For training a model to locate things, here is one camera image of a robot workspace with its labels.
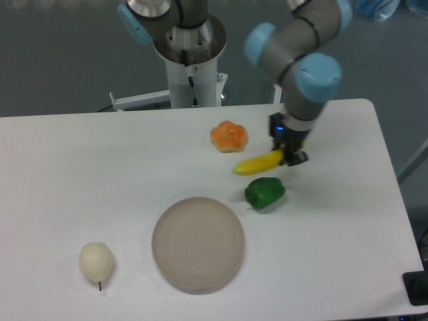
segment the beige plate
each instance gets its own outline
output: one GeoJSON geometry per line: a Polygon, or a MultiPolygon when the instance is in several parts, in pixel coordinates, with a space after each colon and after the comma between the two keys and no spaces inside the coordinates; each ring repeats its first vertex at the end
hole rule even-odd
{"type": "Polygon", "coordinates": [[[154,227],[152,251],[163,275],[190,293],[213,292],[235,275],[241,264],[241,222],[223,203],[205,197],[169,207],[154,227]]]}

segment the yellow banana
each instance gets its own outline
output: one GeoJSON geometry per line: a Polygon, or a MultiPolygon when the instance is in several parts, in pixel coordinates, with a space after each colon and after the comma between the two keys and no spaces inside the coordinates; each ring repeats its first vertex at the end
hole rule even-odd
{"type": "Polygon", "coordinates": [[[280,165],[283,158],[280,149],[267,154],[244,160],[235,166],[233,172],[238,175],[247,176],[266,172],[280,165]]]}

